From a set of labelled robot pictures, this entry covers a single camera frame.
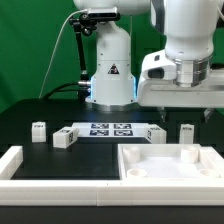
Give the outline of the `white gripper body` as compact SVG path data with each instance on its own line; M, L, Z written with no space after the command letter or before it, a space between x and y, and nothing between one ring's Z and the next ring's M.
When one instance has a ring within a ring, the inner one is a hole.
M144 107L224 108L224 67L192 87L178 86L174 63L161 50L144 57L137 102Z

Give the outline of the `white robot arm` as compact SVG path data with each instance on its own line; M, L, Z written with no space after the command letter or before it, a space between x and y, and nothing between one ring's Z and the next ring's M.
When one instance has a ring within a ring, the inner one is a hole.
M144 107L224 108L224 69L211 68L213 34L224 20L224 0L73 0L82 32L97 33L97 70L86 101L102 110ZM131 38L115 21L148 13L166 37L148 54L139 81L131 74Z

